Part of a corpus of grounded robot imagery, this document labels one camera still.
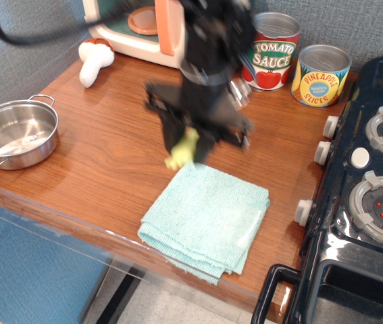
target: oven door handle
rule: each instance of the oven door handle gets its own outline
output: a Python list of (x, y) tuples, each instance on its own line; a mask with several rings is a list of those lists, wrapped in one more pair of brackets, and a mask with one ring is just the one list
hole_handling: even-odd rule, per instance
[(267, 274), (261, 290), (259, 301), (253, 312), (251, 324), (263, 324), (265, 322), (267, 312), (279, 282), (285, 281), (289, 284), (296, 285), (300, 280), (300, 271), (287, 267), (286, 265), (273, 265)]

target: silver object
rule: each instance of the silver object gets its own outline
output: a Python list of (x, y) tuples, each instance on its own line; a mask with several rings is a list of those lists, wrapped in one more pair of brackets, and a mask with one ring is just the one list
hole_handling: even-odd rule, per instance
[(237, 111), (241, 110), (250, 103), (250, 86), (240, 78), (234, 78), (230, 81), (230, 90), (232, 101)]
[[(46, 97), (51, 104), (33, 100), (35, 97)], [(0, 169), (30, 167), (55, 150), (59, 118), (54, 102), (50, 96), (37, 94), (0, 105)]]
[(352, 57), (345, 49), (325, 44), (308, 45), (301, 50), (298, 60), (312, 70), (333, 74), (352, 65)]
[(267, 38), (294, 37), (301, 25), (293, 17), (279, 12), (262, 12), (255, 16), (256, 30)]

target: gray wall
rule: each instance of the gray wall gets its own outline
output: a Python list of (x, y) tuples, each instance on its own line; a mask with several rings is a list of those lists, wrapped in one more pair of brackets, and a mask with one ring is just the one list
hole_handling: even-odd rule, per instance
[(253, 11), (296, 18), (302, 26), (299, 50), (311, 44), (344, 47), (354, 72), (383, 56), (383, 0), (254, 0)]
[[(37, 33), (84, 17), (80, 0), (0, 0), (4, 29), (14, 34)], [(0, 103), (27, 99), (78, 59), (87, 32), (46, 45), (17, 47), (0, 40)]]
[[(71, 24), (84, 17), (81, 0), (0, 0), (0, 17), (14, 33)], [(346, 48), (358, 72), (369, 59), (383, 55), (383, 0), (254, 0), (253, 11), (278, 11), (300, 21), (299, 49), (326, 43)], [(88, 34), (37, 47), (0, 41), (0, 103), (38, 93), (78, 59)]]

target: black cable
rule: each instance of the black cable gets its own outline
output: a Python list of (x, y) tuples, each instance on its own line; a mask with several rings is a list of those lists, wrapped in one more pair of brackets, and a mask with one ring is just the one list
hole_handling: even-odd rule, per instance
[(52, 32), (48, 32), (46, 34), (38, 34), (33, 36), (16, 36), (6, 34), (1, 25), (0, 25), (0, 39), (4, 42), (13, 45), (37, 45), (41, 43), (46, 43), (49, 41), (57, 41), (59, 38), (63, 38), (69, 36), (71, 34), (76, 34), (83, 30), (87, 30), (87, 28), (91, 28), (100, 24), (108, 24), (110, 22), (115, 22), (119, 19), (121, 15), (130, 11), (131, 9), (136, 7), (139, 0), (123, 0), (119, 1), (116, 6), (108, 13), (101, 17), (99, 20), (94, 22), (78, 22), (74, 26), (66, 26), (65, 28), (53, 30)]

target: tomato label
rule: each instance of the tomato label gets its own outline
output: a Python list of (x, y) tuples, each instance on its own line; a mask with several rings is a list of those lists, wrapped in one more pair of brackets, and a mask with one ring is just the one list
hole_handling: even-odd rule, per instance
[(288, 71), (297, 46), (292, 42), (276, 39), (257, 39), (253, 50), (247, 53), (255, 68), (255, 82), (244, 69), (242, 76), (251, 86), (264, 90), (276, 90), (286, 84)]
[(249, 59), (259, 68), (281, 70), (290, 66), (296, 48), (294, 43), (259, 40), (254, 43)]

